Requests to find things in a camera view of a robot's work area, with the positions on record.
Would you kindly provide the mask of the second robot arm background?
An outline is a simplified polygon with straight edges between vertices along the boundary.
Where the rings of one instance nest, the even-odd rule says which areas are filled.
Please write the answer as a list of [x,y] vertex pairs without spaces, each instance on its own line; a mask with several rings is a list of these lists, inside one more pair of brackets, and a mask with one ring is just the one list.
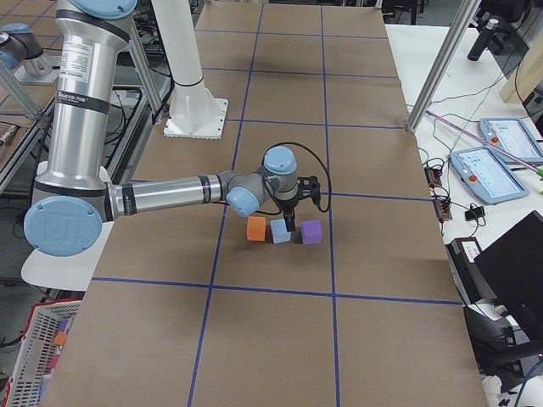
[[59,77],[60,57],[50,56],[23,23],[1,27],[1,62],[25,84],[52,84]]

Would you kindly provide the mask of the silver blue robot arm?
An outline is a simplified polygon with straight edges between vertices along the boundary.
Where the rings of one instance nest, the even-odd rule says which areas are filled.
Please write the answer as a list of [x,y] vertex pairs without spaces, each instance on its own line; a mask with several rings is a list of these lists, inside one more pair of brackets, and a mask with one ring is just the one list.
[[247,176],[228,170],[122,185],[100,178],[116,61],[130,43],[135,8],[133,1],[58,4],[64,44],[47,166],[25,215],[30,245],[44,254],[73,256],[88,250],[104,223],[117,217],[220,201],[247,217],[272,200],[293,231],[301,185],[296,158],[286,147],[269,148]]

